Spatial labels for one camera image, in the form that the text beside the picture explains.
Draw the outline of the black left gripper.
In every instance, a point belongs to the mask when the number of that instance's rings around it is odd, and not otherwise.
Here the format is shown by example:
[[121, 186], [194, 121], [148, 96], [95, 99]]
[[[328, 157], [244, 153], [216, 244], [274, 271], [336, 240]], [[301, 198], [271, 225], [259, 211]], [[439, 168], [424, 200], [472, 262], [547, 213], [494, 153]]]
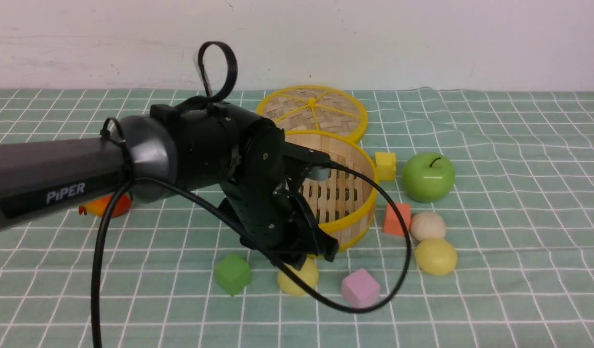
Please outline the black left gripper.
[[241, 244], [270, 251], [280, 262], [301, 269], [307, 256], [334, 262], [339, 241], [324, 232], [298, 188], [311, 167], [330, 156], [301, 145], [250, 145], [234, 176], [221, 184], [219, 210], [246, 232]]

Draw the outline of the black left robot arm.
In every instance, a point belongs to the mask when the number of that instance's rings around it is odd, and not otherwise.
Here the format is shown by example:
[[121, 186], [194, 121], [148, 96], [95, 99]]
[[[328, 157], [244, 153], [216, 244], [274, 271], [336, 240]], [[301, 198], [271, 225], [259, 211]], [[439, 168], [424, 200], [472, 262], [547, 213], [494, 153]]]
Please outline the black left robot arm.
[[326, 153], [289, 143], [270, 119], [227, 102], [104, 123], [99, 137], [0, 145], [0, 231], [88, 203], [133, 183], [134, 201], [219, 185], [218, 206], [241, 243], [300, 269], [306, 256], [333, 261], [339, 242], [315, 220], [299, 187]]

